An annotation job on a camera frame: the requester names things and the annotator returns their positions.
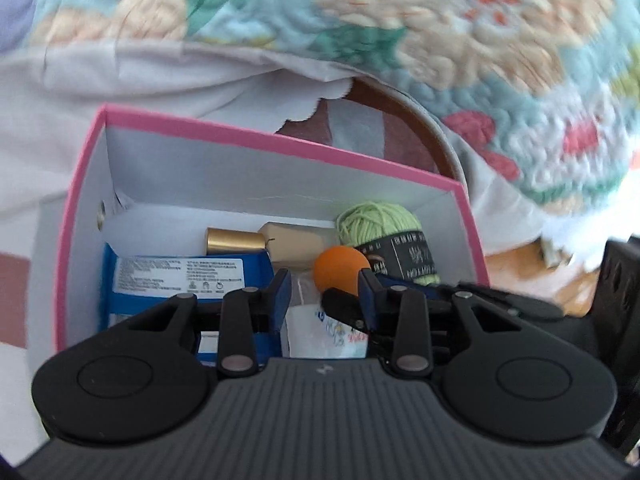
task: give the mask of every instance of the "ball of yarn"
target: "ball of yarn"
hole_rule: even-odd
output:
[[[406,231],[422,231],[422,225],[408,209],[397,204],[365,202],[343,212],[335,221],[340,243],[358,247],[372,240]],[[437,283],[437,274],[420,276],[419,285]]]
[[[358,273],[369,269],[369,261],[359,250],[337,245],[325,250],[314,263],[314,282],[320,292],[339,288],[358,295]]]

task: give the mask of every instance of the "box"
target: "box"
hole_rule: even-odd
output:
[[[285,136],[107,105],[82,149],[62,220],[53,298],[57,351],[93,335],[104,245],[119,256],[204,254],[207,227],[331,227],[365,200],[421,221],[444,282],[488,284],[462,184]]]

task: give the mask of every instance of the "floral quilt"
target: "floral quilt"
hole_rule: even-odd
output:
[[[639,0],[25,2],[23,46],[165,38],[364,70],[556,212],[601,204],[640,162]]]

